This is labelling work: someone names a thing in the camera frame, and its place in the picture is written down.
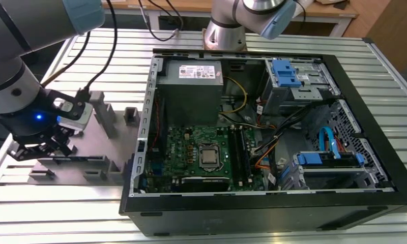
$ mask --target table leg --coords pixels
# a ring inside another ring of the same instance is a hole
[[[350,22],[351,18],[342,18],[334,27],[330,37],[342,37],[349,28]]]
[[[160,23],[159,23],[159,16],[160,16],[160,11],[158,10],[147,10],[147,14],[150,17],[150,23],[151,23],[151,28],[152,30],[160,29]]]

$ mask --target power supply label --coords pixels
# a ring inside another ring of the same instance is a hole
[[[181,79],[215,79],[214,66],[183,65],[179,67]]]

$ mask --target wooden table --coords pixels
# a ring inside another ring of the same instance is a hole
[[[166,0],[154,0],[154,2],[166,8],[171,14],[175,14]],[[147,10],[147,15],[152,24],[152,29],[159,29],[159,16],[167,15],[147,0],[142,1]],[[171,0],[173,5],[183,16],[207,17],[211,16],[213,0]],[[127,0],[126,2],[114,3],[119,14],[142,14],[139,10],[139,1]],[[349,5],[345,10],[334,8],[333,5],[323,5],[314,2],[306,9],[306,22],[334,23],[335,27],[330,34],[331,37],[342,37],[350,22],[359,16],[357,10]],[[293,19],[293,21],[303,21],[303,14]]]

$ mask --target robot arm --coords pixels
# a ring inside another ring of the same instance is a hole
[[[206,46],[211,50],[241,51],[246,47],[245,28],[267,39],[286,29],[297,9],[293,0],[214,1]]]
[[[88,32],[104,22],[100,0],[0,0],[0,123],[15,143],[16,160],[71,154],[74,129],[92,113],[87,98],[40,86],[20,56]],[[55,101],[64,102],[62,108]],[[72,121],[68,126],[63,121]]]
[[[215,50],[243,50],[247,27],[269,39],[285,30],[293,0],[217,0],[206,32]],[[88,93],[71,97],[44,89],[20,56],[91,31],[104,22],[100,0],[0,0],[0,123],[15,142],[8,154],[19,161],[66,156],[70,136],[88,123]],[[59,108],[56,100],[64,101]]]

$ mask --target wire bundle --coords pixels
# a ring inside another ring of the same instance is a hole
[[[158,5],[152,0],[148,0],[148,1],[150,1],[150,3],[152,3],[159,9],[162,9],[162,10],[173,17],[171,13],[170,13],[160,5]],[[169,5],[171,6],[173,10],[175,11],[175,13],[177,13],[177,15],[178,15],[178,17],[179,17],[179,20],[181,20],[181,22],[182,22],[182,26],[181,26],[179,29],[177,29],[177,30],[173,32],[173,35],[171,35],[169,38],[162,39],[162,38],[159,38],[159,37],[155,35],[155,33],[154,33],[154,31],[152,31],[151,24],[148,23],[148,20],[147,20],[146,14],[144,14],[144,9],[143,9],[142,0],[139,0],[139,7],[140,7],[140,12],[142,12],[142,17],[143,17],[143,20],[144,20],[144,24],[147,25],[147,28],[148,28],[148,31],[150,31],[152,37],[154,37],[155,39],[158,39],[160,42],[167,42],[170,39],[173,39],[174,36],[177,35],[178,31],[182,31],[183,28],[185,28],[183,16],[182,16],[181,13],[178,12],[178,10],[177,10],[177,8],[174,7],[171,1],[170,1],[170,0],[166,0],[166,2],[169,2]]]
[[[305,118],[305,116],[307,115],[307,113],[310,112],[310,110],[321,105],[325,104],[330,104],[335,101],[335,98],[330,98],[326,99],[323,101],[319,102],[313,102],[310,103],[307,106],[305,106],[303,108],[301,108],[297,112],[294,112],[281,123],[281,125],[277,127],[271,139],[267,143],[265,143],[263,145],[261,145],[257,149],[255,152],[259,152],[261,150],[263,150],[265,148],[269,148],[267,151],[263,153],[262,157],[259,158],[255,167],[257,168],[266,168],[270,169],[267,166],[262,166],[261,162],[263,161],[263,159],[266,158],[266,156],[271,153],[271,151],[274,150],[275,146],[278,145],[279,142],[279,138],[285,132],[285,130],[287,128],[290,128],[293,125],[295,125],[298,122],[302,121],[302,119]]]
[[[111,60],[114,59],[114,55],[115,55],[115,51],[116,51],[116,46],[118,46],[118,20],[116,20],[116,13],[115,13],[115,8],[114,5],[111,3],[111,0],[107,0],[108,3],[108,7],[110,7],[110,11],[111,11],[111,16],[114,19],[114,29],[115,29],[115,36],[114,36],[114,46],[111,49],[111,53],[106,62],[106,65],[102,69],[102,71],[94,76],[94,78],[90,80],[88,84],[84,87],[86,92],[90,92],[90,87],[92,85],[92,83],[95,82],[95,80],[100,77],[102,74],[104,74],[107,67],[110,66]],[[50,83],[52,83],[55,81],[55,79],[70,69],[70,67],[76,63],[76,61],[79,60],[79,58],[83,55],[84,50],[87,49],[88,43],[90,43],[90,39],[91,39],[91,32],[87,33],[87,38],[82,47],[82,50],[79,52],[79,54],[75,56],[74,60],[71,61],[71,63],[63,67],[52,76],[48,77],[48,79],[40,84],[43,87],[46,87]]]

